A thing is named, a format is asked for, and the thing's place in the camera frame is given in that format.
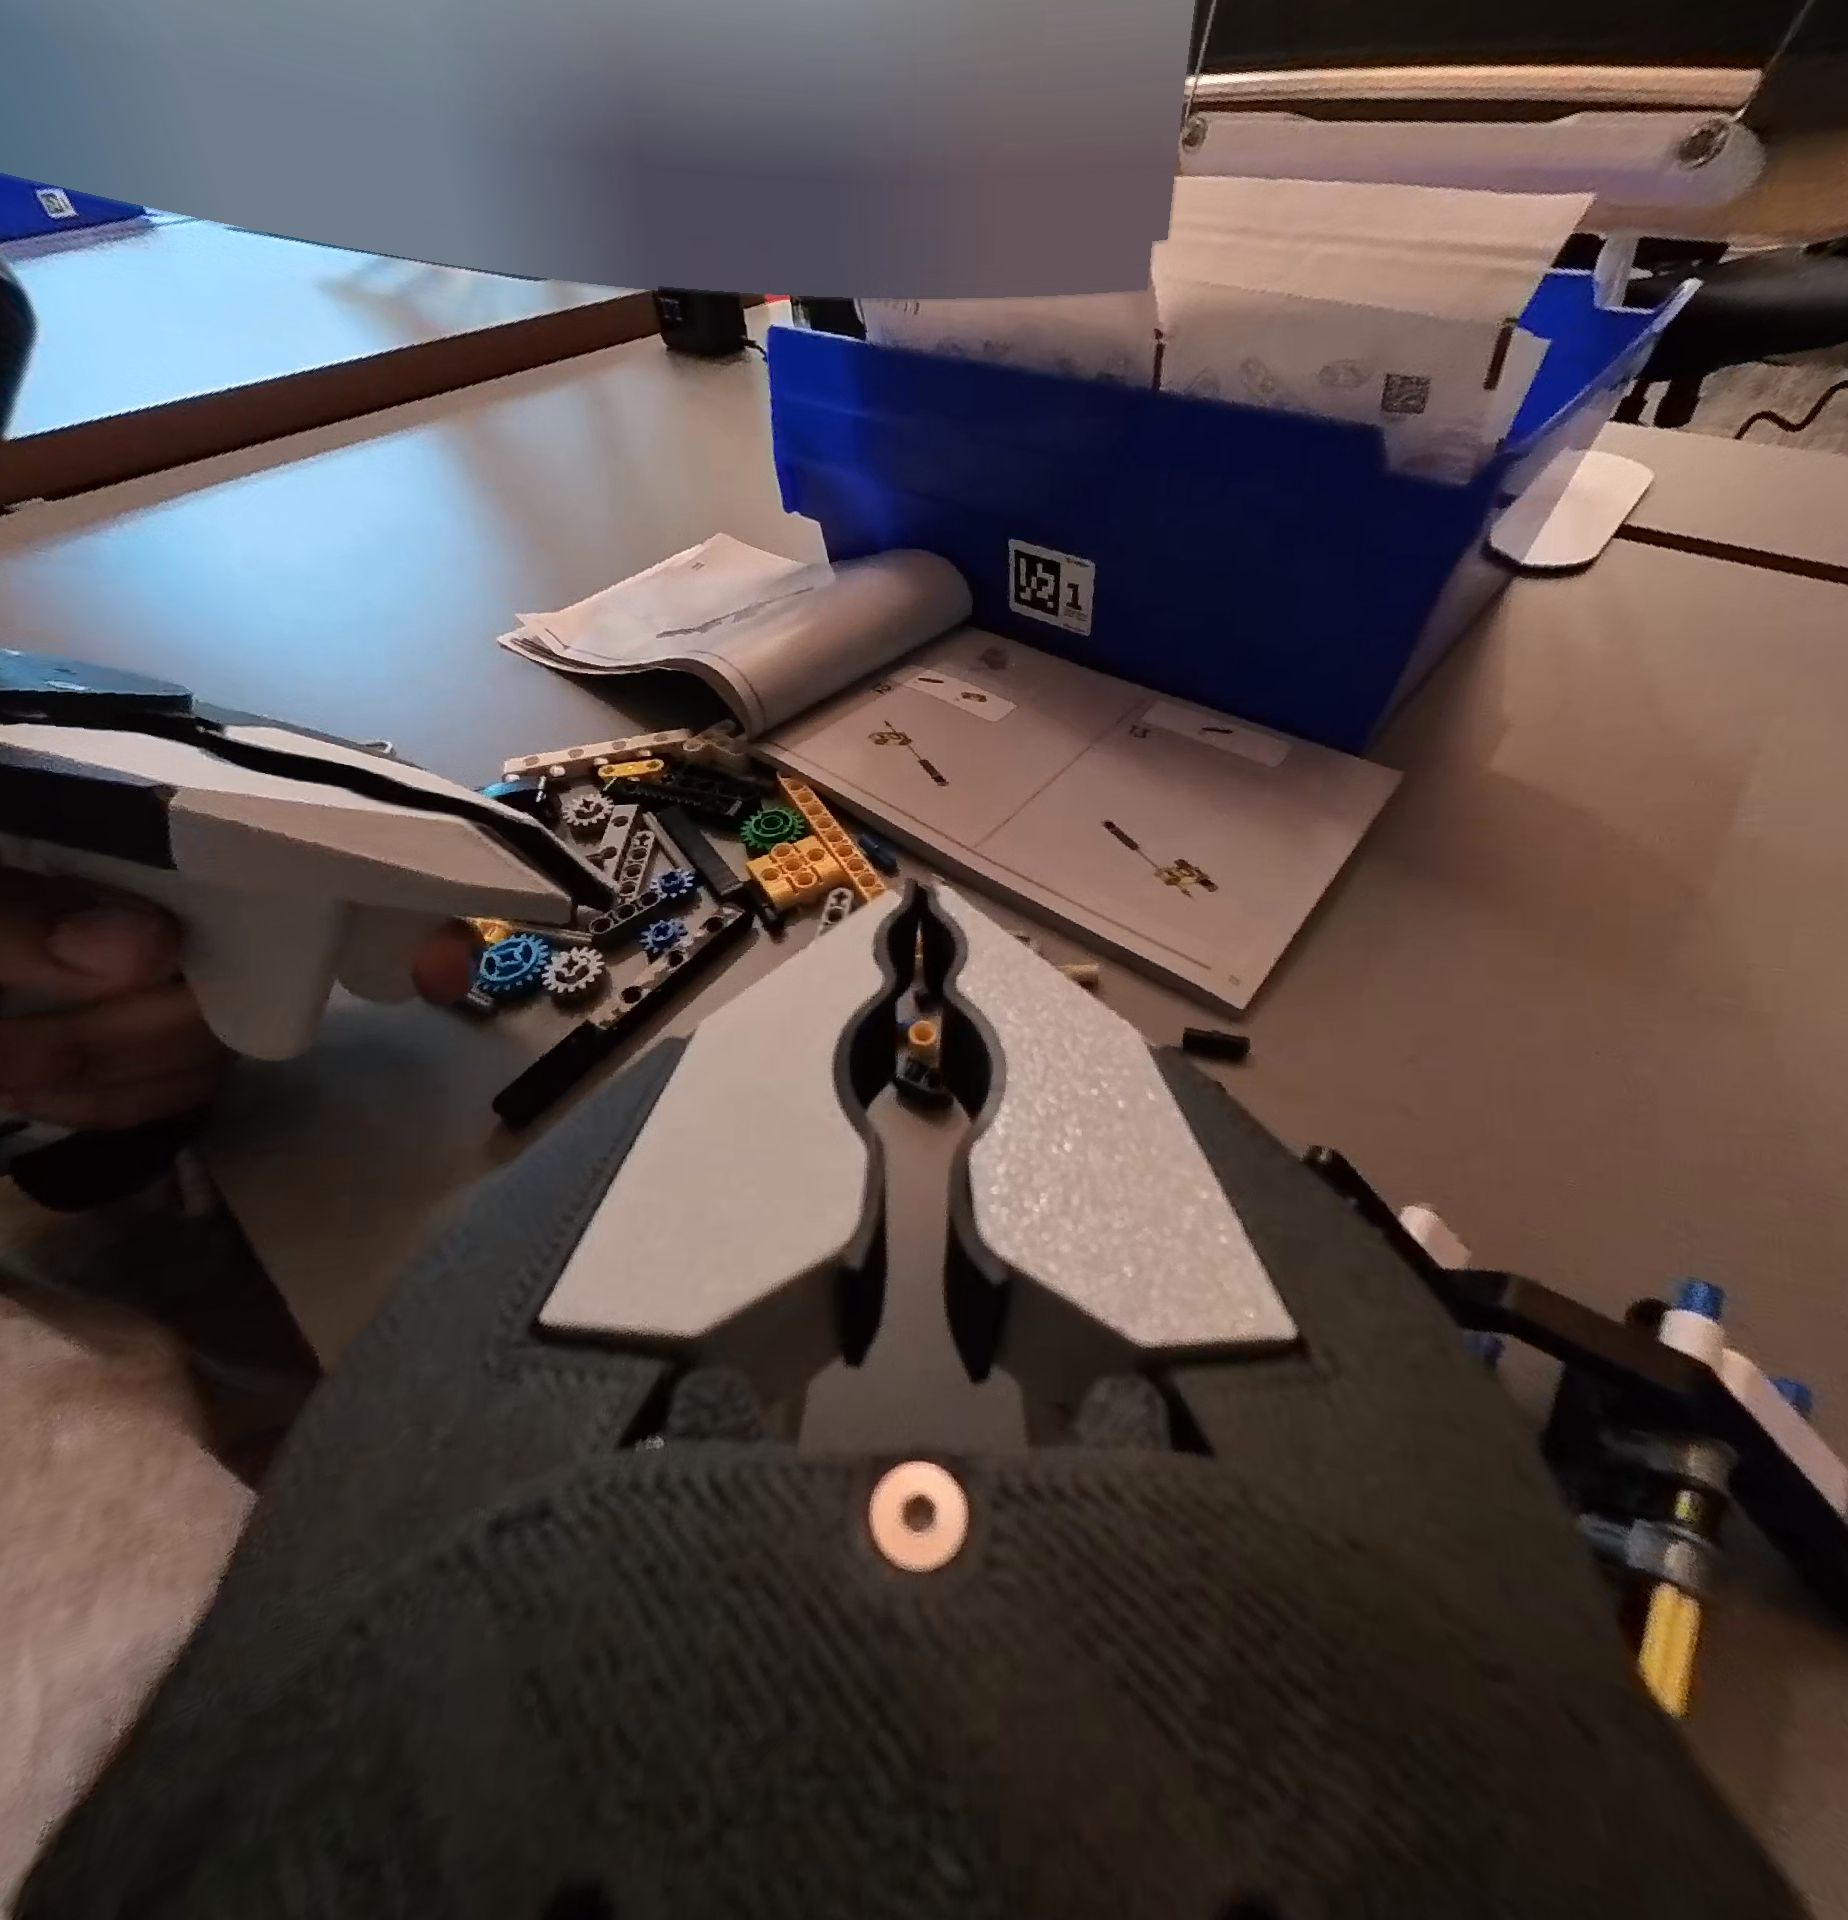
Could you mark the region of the white paper bags in bin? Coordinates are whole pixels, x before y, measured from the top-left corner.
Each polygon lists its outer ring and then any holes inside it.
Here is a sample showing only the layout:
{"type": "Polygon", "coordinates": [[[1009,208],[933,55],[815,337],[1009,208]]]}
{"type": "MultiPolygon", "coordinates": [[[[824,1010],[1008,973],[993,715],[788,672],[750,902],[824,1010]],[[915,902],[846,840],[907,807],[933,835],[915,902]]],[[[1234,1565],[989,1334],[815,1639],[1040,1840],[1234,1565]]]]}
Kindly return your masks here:
{"type": "Polygon", "coordinates": [[[885,348],[1376,426],[1395,472],[1467,484],[1541,371],[1522,315],[1589,205],[1187,176],[1143,291],[861,315],[885,348]]]}

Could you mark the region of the small blue bin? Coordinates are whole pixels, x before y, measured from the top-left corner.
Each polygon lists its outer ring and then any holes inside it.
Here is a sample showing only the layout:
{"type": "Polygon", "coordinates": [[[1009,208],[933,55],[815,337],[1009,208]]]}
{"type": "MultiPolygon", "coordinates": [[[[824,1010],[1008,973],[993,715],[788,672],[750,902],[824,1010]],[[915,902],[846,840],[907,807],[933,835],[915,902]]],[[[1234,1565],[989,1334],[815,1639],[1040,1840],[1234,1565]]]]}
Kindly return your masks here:
{"type": "Polygon", "coordinates": [[[147,208],[0,174],[0,245],[144,222],[147,208]]]}

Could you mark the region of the white stand base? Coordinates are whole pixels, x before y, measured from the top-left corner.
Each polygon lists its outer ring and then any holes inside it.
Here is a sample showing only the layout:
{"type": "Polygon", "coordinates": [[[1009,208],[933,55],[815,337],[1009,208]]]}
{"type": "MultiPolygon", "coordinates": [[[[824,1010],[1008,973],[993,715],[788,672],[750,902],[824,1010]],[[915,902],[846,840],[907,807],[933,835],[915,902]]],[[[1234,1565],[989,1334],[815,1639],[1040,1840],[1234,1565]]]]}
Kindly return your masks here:
{"type": "Polygon", "coordinates": [[[1560,453],[1497,514],[1486,551],[1515,576],[1584,572],[1655,485],[1655,470],[1607,449],[1560,453]]]}

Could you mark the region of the large blue plastic bin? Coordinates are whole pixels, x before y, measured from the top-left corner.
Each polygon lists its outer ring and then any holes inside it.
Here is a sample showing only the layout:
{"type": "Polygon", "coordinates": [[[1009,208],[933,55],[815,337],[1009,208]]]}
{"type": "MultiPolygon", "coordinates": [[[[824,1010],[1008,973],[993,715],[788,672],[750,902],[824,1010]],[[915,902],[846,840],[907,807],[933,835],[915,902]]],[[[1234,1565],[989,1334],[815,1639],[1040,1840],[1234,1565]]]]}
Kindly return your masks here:
{"type": "Polygon", "coordinates": [[[1549,356],[1463,485],[1389,470],[1371,426],[773,326],[778,484],[833,562],[933,551],[993,634],[1354,755],[1510,585],[1496,521],[1560,495],[1687,300],[1607,312],[1549,274],[1549,356]]]}

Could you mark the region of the open instruction booklet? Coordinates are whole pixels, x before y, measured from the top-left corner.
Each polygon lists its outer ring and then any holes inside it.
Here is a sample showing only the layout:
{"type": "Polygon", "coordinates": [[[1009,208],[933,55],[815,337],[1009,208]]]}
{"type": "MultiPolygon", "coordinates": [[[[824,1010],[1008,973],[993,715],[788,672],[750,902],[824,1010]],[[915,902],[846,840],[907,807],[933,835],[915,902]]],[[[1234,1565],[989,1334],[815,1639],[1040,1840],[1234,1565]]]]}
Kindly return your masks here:
{"type": "Polygon", "coordinates": [[[692,675],[755,755],[873,827],[1239,1014],[1402,774],[970,623],[948,559],[718,533],[498,643],[692,675]]]}

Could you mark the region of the white bar with screws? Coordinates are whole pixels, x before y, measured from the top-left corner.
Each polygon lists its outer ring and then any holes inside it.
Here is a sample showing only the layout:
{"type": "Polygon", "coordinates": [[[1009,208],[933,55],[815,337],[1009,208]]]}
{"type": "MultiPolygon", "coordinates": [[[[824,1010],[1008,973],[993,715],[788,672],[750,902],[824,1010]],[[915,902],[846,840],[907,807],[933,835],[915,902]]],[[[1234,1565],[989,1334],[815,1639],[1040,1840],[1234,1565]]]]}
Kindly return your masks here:
{"type": "Polygon", "coordinates": [[[1702,211],[1767,172],[1742,121],[1680,110],[1574,110],[1555,121],[1322,121],[1293,110],[1200,110],[1187,174],[1589,197],[1702,211]]]}

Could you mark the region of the person's left hand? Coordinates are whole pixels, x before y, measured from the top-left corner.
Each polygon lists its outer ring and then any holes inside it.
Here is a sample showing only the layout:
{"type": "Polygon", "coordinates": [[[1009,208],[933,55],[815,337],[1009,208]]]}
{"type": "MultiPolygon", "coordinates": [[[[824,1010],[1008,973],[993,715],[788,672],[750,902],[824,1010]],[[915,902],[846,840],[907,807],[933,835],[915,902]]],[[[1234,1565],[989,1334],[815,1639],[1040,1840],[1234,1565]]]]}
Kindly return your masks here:
{"type": "Polygon", "coordinates": [[[0,1120],[115,1133],[208,1106],[232,1063],[144,899],[0,858],[0,1120]]]}

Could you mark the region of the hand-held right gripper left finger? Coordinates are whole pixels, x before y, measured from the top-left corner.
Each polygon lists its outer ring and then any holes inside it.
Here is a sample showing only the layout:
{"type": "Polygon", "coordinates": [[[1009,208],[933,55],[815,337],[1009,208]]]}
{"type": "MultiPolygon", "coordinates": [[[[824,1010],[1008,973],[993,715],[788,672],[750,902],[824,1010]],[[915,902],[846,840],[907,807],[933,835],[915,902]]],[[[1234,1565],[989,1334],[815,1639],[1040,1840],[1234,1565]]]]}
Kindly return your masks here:
{"type": "Polygon", "coordinates": [[[894,1004],[926,890],[810,939],[674,1054],[536,1326],[715,1366],[861,1366],[888,1303],[894,1004]]]}

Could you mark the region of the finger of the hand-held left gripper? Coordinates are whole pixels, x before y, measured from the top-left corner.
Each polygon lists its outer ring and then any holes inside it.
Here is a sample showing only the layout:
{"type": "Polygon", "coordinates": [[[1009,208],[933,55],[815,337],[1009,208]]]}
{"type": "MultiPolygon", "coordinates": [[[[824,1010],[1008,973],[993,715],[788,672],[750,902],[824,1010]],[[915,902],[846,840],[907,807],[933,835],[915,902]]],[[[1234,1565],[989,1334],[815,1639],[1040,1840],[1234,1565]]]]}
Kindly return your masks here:
{"type": "Polygon", "coordinates": [[[407,802],[479,826],[536,876],[552,882],[572,905],[604,907],[613,899],[613,882],[607,882],[589,858],[534,816],[488,801],[453,779],[433,776],[425,766],[228,709],[194,709],[190,729],[191,744],[246,771],[294,779],[305,788],[343,790],[364,801],[407,802]]]}
{"type": "Polygon", "coordinates": [[[246,771],[191,734],[0,729],[0,838],[236,891],[554,926],[576,913],[479,826],[246,771]]]}

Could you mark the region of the pile of lego pieces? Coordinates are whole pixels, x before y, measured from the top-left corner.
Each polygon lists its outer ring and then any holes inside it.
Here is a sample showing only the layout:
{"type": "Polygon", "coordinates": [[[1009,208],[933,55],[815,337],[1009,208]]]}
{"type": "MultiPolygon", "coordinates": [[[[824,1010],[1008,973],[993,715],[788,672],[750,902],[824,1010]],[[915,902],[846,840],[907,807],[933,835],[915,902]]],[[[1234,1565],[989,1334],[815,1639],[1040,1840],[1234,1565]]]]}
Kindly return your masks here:
{"type": "Polygon", "coordinates": [[[609,888],[572,928],[475,922],[479,971],[462,1014],[542,1010],[559,1035],[492,1097],[512,1133],[600,1073],[726,953],[815,913],[838,928],[902,871],[792,774],[768,776],[732,720],[512,757],[484,788],[576,852],[609,888]]]}

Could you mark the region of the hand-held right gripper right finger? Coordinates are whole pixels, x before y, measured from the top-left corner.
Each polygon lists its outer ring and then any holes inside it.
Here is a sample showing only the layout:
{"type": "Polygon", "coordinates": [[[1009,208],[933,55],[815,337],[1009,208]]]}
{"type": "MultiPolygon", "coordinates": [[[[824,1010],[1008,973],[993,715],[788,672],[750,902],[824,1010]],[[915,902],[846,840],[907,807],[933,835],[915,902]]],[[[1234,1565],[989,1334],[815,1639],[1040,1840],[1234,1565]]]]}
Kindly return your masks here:
{"type": "Polygon", "coordinates": [[[945,888],[924,891],[938,1073],[966,1115],[945,1320],[972,1377],[1297,1349],[1297,1320],[1150,1044],[945,888]]]}

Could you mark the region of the black and white lego assembly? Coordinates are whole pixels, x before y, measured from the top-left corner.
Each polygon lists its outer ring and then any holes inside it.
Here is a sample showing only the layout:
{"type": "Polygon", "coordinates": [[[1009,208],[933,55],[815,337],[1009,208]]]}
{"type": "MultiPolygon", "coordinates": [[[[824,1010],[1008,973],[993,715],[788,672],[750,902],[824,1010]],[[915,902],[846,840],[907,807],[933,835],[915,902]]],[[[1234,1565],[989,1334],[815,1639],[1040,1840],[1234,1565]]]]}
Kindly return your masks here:
{"type": "Polygon", "coordinates": [[[1391,1210],[1336,1151],[1313,1144],[1304,1161],[1391,1242],[1487,1367],[1509,1345],[1560,1366],[1540,1450],[1664,1713],[1687,1715],[1733,1514],[1848,1625],[1848,1468],[1814,1428],[1811,1387],[1728,1345],[1722,1289],[1684,1277],[1671,1299],[1610,1316],[1472,1266],[1436,1211],[1391,1210]]]}

